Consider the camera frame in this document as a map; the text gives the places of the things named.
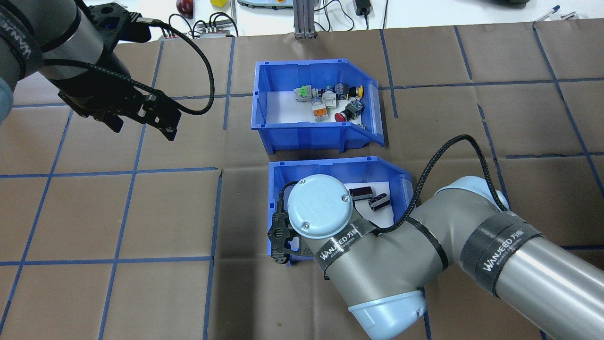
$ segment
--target yellow object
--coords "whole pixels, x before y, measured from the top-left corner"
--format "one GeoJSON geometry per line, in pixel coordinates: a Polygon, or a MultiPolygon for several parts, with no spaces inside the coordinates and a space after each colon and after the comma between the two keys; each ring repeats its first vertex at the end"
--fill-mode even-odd
{"type": "Polygon", "coordinates": [[[216,7],[224,7],[228,0],[210,0],[210,3],[216,7]]]}

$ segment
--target blue tape line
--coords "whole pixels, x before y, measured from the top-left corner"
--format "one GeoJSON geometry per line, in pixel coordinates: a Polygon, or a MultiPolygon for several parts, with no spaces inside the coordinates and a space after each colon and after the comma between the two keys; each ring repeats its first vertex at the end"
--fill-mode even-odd
{"type": "MultiPolygon", "coordinates": [[[[423,298],[426,298],[426,289],[421,287],[420,290],[423,293],[423,298]]],[[[432,340],[432,330],[430,330],[430,317],[428,315],[428,311],[423,314],[423,324],[426,327],[426,339],[432,340]]]]}
{"type": "Polygon", "coordinates": [[[604,244],[595,244],[592,246],[562,246],[564,250],[604,250],[604,244]]]}
{"type": "Polygon", "coordinates": [[[13,300],[14,292],[17,289],[17,284],[19,283],[19,278],[21,277],[21,272],[23,271],[23,265],[25,263],[27,253],[30,250],[31,241],[34,238],[34,233],[36,232],[37,223],[40,220],[40,214],[42,213],[42,207],[44,206],[44,200],[46,199],[46,195],[48,193],[48,188],[50,187],[50,181],[53,178],[54,170],[57,167],[57,163],[59,162],[59,155],[61,154],[61,149],[63,148],[63,143],[65,142],[65,137],[67,136],[67,130],[69,129],[69,124],[71,123],[71,117],[73,116],[73,113],[74,113],[73,110],[69,111],[69,116],[67,117],[67,122],[65,123],[65,127],[63,128],[63,135],[61,135],[61,141],[59,142],[59,147],[57,148],[57,152],[54,155],[53,165],[50,167],[50,174],[48,175],[48,179],[46,180],[46,185],[44,186],[44,190],[42,191],[42,197],[40,198],[40,203],[38,204],[36,216],[34,217],[34,221],[31,225],[31,231],[27,238],[27,243],[25,244],[25,249],[23,250],[23,254],[21,255],[21,262],[19,263],[19,267],[17,268],[17,274],[14,277],[13,285],[10,289],[10,294],[8,295],[8,301],[6,302],[6,307],[4,308],[4,313],[2,314],[2,320],[0,320],[0,334],[2,334],[2,329],[4,328],[4,323],[6,322],[6,317],[8,316],[8,310],[10,309],[10,304],[13,300]]]}
{"type": "Polygon", "coordinates": [[[89,177],[89,176],[113,176],[130,175],[132,171],[101,171],[101,172],[72,172],[65,174],[53,174],[53,177],[89,177]]]}
{"type": "Polygon", "coordinates": [[[14,109],[19,108],[46,108],[49,106],[67,106],[66,103],[47,103],[47,104],[23,104],[23,105],[13,105],[14,109]]]}
{"type": "MultiPolygon", "coordinates": [[[[149,257],[149,258],[119,258],[117,263],[160,263],[160,262],[195,262],[209,261],[210,256],[190,256],[190,257],[149,257]]],[[[89,260],[36,260],[36,261],[1,261],[0,267],[4,266],[49,266],[64,264],[110,264],[115,262],[112,258],[95,258],[89,260]]]]}
{"type": "Polygon", "coordinates": [[[399,110],[396,107],[396,97],[394,96],[394,90],[390,90],[390,99],[392,100],[392,110],[394,111],[394,118],[398,118],[399,110]]]}
{"type": "Polygon", "coordinates": [[[205,315],[204,315],[204,334],[203,339],[208,340],[208,327],[210,326],[210,298],[212,296],[212,280],[214,279],[214,258],[210,260],[210,273],[208,275],[208,285],[205,291],[205,315]]]}
{"type": "MultiPolygon", "coordinates": [[[[226,94],[215,94],[214,98],[226,98],[227,95],[226,94]]],[[[203,96],[181,96],[181,97],[170,97],[174,100],[185,100],[185,99],[208,99],[210,98],[210,96],[208,95],[203,95],[203,96]]]]}
{"type": "Polygon", "coordinates": [[[380,91],[384,91],[384,90],[402,90],[404,87],[402,86],[384,86],[384,87],[380,87],[378,88],[378,90],[380,91]]]}
{"type": "Polygon", "coordinates": [[[159,42],[159,50],[157,52],[157,61],[155,62],[155,70],[153,71],[153,81],[151,81],[151,87],[155,87],[157,81],[157,75],[159,73],[159,62],[161,62],[161,56],[164,54],[164,41],[159,42]]]}
{"type": "Polygon", "coordinates": [[[543,154],[543,155],[508,155],[506,159],[537,159],[537,158],[564,158],[564,157],[584,157],[584,153],[580,154],[543,154]]]}
{"type": "Polygon", "coordinates": [[[209,261],[209,256],[184,256],[184,257],[152,257],[152,258],[120,258],[117,263],[163,263],[163,262],[197,262],[209,261]]]}
{"type": "Polygon", "coordinates": [[[231,79],[233,78],[233,56],[235,55],[235,38],[231,38],[231,55],[228,63],[228,78],[226,80],[226,101],[225,101],[225,117],[222,123],[222,129],[226,130],[228,125],[228,105],[231,98],[231,79]]]}
{"type": "Polygon", "coordinates": [[[91,259],[91,260],[37,260],[25,261],[25,266],[48,266],[51,264],[109,264],[113,263],[110,258],[106,259],[91,259]]]}
{"type": "Polygon", "coordinates": [[[222,172],[218,176],[218,184],[216,186],[216,205],[214,206],[214,231],[212,233],[212,251],[211,256],[216,255],[216,240],[218,237],[218,217],[220,215],[220,198],[222,196],[222,172]]]}
{"type": "Polygon", "coordinates": [[[19,174],[19,175],[0,175],[2,178],[44,178],[48,177],[48,174],[19,174]]]}
{"type": "Polygon", "coordinates": [[[424,87],[477,87],[477,86],[491,86],[491,85],[525,85],[525,84],[543,84],[553,83],[553,80],[515,80],[508,82],[475,82],[475,83],[451,83],[451,84],[434,84],[434,85],[407,85],[403,86],[402,89],[410,88],[424,88],[424,87]]]}
{"type": "Polygon", "coordinates": [[[213,166],[205,168],[176,168],[176,169],[148,169],[148,170],[137,170],[137,174],[162,174],[166,172],[195,172],[195,171],[215,171],[218,170],[213,166]]]}
{"type": "Polygon", "coordinates": [[[216,205],[214,208],[214,232],[212,234],[212,251],[210,260],[210,270],[208,273],[208,285],[205,291],[205,315],[204,315],[204,334],[203,339],[208,339],[208,327],[210,326],[210,300],[212,296],[212,281],[214,279],[214,256],[216,256],[216,240],[218,239],[218,221],[220,214],[220,198],[222,196],[222,173],[218,176],[218,185],[216,188],[216,205]]]}
{"type": "Polygon", "coordinates": [[[570,111],[570,108],[568,107],[568,103],[567,103],[566,99],[564,98],[564,94],[562,93],[562,88],[560,87],[560,83],[558,82],[558,79],[556,78],[556,73],[554,72],[554,69],[551,66],[550,60],[547,57],[547,54],[545,53],[545,49],[543,48],[543,44],[541,43],[541,38],[539,37],[539,32],[537,32],[537,27],[536,27],[535,23],[533,23],[533,34],[535,36],[535,39],[537,40],[537,45],[539,46],[539,50],[541,51],[541,54],[543,55],[543,59],[545,60],[547,69],[550,70],[551,78],[554,80],[554,84],[558,91],[558,95],[560,95],[560,99],[562,100],[562,103],[564,104],[564,108],[566,109],[568,120],[570,120],[570,123],[573,126],[574,133],[575,133],[575,135],[577,135],[577,139],[579,139],[581,148],[583,148],[583,153],[585,154],[585,157],[587,158],[587,162],[590,164],[591,172],[594,174],[594,177],[596,178],[596,183],[598,184],[598,188],[600,189],[600,194],[602,195],[602,197],[604,197],[604,185],[602,184],[600,175],[598,174],[598,170],[596,169],[596,165],[594,164],[594,161],[591,159],[589,150],[587,149],[587,145],[585,144],[585,141],[583,140],[583,136],[581,136],[579,127],[577,126],[577,123],[574,121],[573,113],[570,111]]]}
{"type": "Polygon", "coordinates": [[[470,69],[470,64],[467,62],[466,50],[463,48],[463,43],[461,41],[461,36],[459,34],[459,30],[457,29],[457,25],[453,26],[455,30],[455,35],[457,37],[457,42],[459,43],[459,49],[461,50],[461,56],[463,57],[463,63],[466,64],[467,76],[472,80],[472,70],[470,69]]]}
{"type": "MultiPolygon", "coordinates": [[[[153,74],[153,82],[151,83],[152,87],[155,87],[155,82],[157,81],[157,75],[159,72],[159,64],[161,62],[161,56],[163,55],[163,52],[164,52],[164,42],[162,41],[159,44],[157,62],[155,63],[155,71],[153,74]]],[[[124,208],[124,215],[122,216],[122,219],[121,219],[120,233],[118,235],[117,245],[115,247],[113,265],[111,266],[111,276],[109,277],[109,287],[107,288],[107,295],[105,296],[105,305],[103,307],[103,317],[101,319],[101,326],[98,331],[98,340],[102,340],[104,333],[105,333],[105,323],[107,321],[107,314],[109,312],[109,303],[111,302],[111,293],[113,292],[113,285],[114,285],[114,281],[115,281],[115,271],[117,270],[118,259],[120,257],[121,242],[122,242],[122,239],[124,238],[124,230],[126,228],[126,220],[128,218],[128,211],[130,210],[130,201],[132,199],[132,191],[134,190],[134,182],[137,178],[138,163],[141,158],[141,151],[143,150],[143,141],[145,138],[146,128],[147,128],[147,126],[143,125],[143,128],[141,129],[140,138],[138,139],[137,156],[134,159],[134,166],[133,166],[132,172],[131,172],[132,177],[130,179],[128,196],[126,197],[126,206],[124,208]]]]}
{"type": "Polygon", "coordinates": [[[0,322],[0,335],[2,334],[2,329],[4,328],[4,322],[6,321],[6,317],[8,316],[8,310],[10,309],[10,304],[12,300],[8,300],[6,302],[6,306],[4,306],[4,313],[2,313],[2,321],[0,322]]]}
{"type": "Polygon", "coordinates": [[[388,58],[388,48],[386,47],[386,38],[384,37],[384,30],[379,30],[379,36],[382,39],[382,48],[384,49],[384,60],[386,61],[386,70],[388,71],[389,85],[393,86],[392,83],[392,71],[390,70],[390,58],[388,58]]]}
{"type": "Polygon", "coordinates": [[[558,79],[560,83],[574,83],[574,82],[600,82],[604,78],[576,78],[576,79],[558,79]]]}
{"type": "Polygon", "coordinates": [[[384,37],[384,30],[379,30],[380,38],[382,39],[382,49],[384,50],[384,60],[386,61],[386,70],[388,71],[388,83],[390,89],[390,98],[392,100],[392,109],[394,110],[394,118],[399,117],[399,112],[396,107],[396,98],[394,96],[394,86],[392,81],[392,70],[390,68],[390,58],[388,57],[388,48],[386,47],[386,38],[384,37]]]}
{"type": "Polygon", "coordinates": [[[478,104],[478,112],[480,113],[480,117],[483,119],[484,133],[487,135],[487,139],[489,140],[489,148],[491,150],[491,154],[493,155],[493,162],[495,163],[495,168],[497,169],[497,177],[499,177],[499,183],[501,185],[501,192],[503,193],[503,196],[506,197],[506,199],[508,201],[508,205],[510,206],[510,209],[511,209],[512,204],[510,203],[509,197],[507,195],[506,184],[505,184],[505,182],[503,182],[503,174],[501,173],[501,167],[499,166],[499,161],[497,160],[497,153],[495,152],[495,146],[493,145],[493,138],[491,138],[489,126],[486,122],[486,118],[484,116],[484,111],[483,111],[482,106],[480,106],[480,104],[478,104]]]}

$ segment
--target white table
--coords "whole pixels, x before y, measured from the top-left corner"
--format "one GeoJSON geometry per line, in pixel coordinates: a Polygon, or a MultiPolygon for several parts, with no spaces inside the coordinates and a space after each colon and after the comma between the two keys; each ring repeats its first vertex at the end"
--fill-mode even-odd
{"type": "MultiPolygon", "coordinates": [[[[353,0],[341,1],[346,13],[355,21],[355,30],[364,30],[365,19],[355,15],[353,0]]],[[[97,5],[109,0],[85,2],[88,5],[97,5]]],[[[119,3],[147,18],[163,21],[167,21],[170,14],[176,13],[176,0],[120,0],[119,3]]],[[[385,3],[386,0],[371,0],[372,10],[368,16],[370,29],[382,27],[385,3]]],[[[604,18],[604,0],[530,0],[526,6],[509,5],[504,0],[390,0],[386,28],[534,21],[555,5],[560,5],[560,12],[564,14],[577,11],[584,19],[604,18]]],[[[283,34],[294,31],[293,9],[248,8],[240,4],[237,4],[235,9],[240,35],[283,34]]],[[[196,20],[207,21],[209,15],[215,11],[230,14],[230,4],[218,8],[213,7],[210,0],[195,0],[196,20]]],[[[350,28],[350,20],[344,17],[337,3],[329,5],[328,11],[334,30],[350,28]]],[[[327,26],[323,11],[316,12],[315,20],[327,26]]],[[[173,19],[173,25],[182,31],[188,30],[179,18],[173,19]]],[[[153,29],[152,34],[153,39],[158,39],[161,31],[153,29]]]]}

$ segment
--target blue plastic bin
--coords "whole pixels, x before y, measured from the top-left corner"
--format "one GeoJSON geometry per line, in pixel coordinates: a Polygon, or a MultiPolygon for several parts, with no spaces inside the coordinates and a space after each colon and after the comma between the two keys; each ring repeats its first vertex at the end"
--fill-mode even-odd
{"type": "MultiPolygon", "coordinates": [[[[281,188],[290,181],[298,181],[310,175],[324,174],[342,183],[388,182],[393,223],[398,220],[411,201],[413,185],[411,174],[379,157],[355,157],[347,159],[298,160],[270,162],[268,166],[268,225],[277,210],[281,188]]],[[[271,244],[267,239],[267,255],[271,256],[271,244]]],[[[292,260],[311,260],[312,257],[292,256],[292,260]]]]}
{"type": "Polygon", "coordinates": [[[344,152],[350,148],[362,148],[369,142],[384,146],[378,82],[347,59],[257,62],[251,128],[258,130],[269,154],[275,150],[299,149],[338,149],[344,152]],[[365,110],[361,124],[365,128],[352,122],[271,123],[270,119],[267,120],[270,92],[290,91],[293,103],[295,88],[303,85],[324,88],[335,83],[363,85],[365,94],[361,103],[365,110]]]}

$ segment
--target storage bin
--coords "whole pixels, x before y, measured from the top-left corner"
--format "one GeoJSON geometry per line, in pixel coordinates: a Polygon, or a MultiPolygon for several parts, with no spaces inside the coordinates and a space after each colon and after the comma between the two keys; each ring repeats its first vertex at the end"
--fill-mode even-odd
{"type": "Polygon", "coordinates": [[[344,152],[369,142],[384,146],[378,82],[347,59],[257,62],[255,72],[251,128],[259,132],[269,154],[298,149],[344,152]],[[365,110],[357,121],[336,122],[335,113],[344,108],[338,107],[327,121],[315,122],[310,103],[294,99],[295,88],[336,83],[363,86],[365,110]]]}
{"type": "MultiPolygon", "coordinates": [[[[298,181],[310,175],[330,175],[341,181],[347,188],[370,185],[375,195],[386,192],[390,196],[390,206],[373,213],[366,200],[356,201],[359,213],[380,227],[391,226],[405,212],[413,196],[411,174],[379,157],[355,157],[347,159],[299,160],[270,162],[268,168],[268,225],[271,228],[272,215],[277,210],[277,200],[281,188],[290,181],[298,181]]],[[[284,207],[287,209],[288,188],[284,207]]],[[[267,254],[271,256],[271,244],[267,239],[267,254]]],[[[311,260],[312,257],[292,256],[292,260],[311,260]]]]}

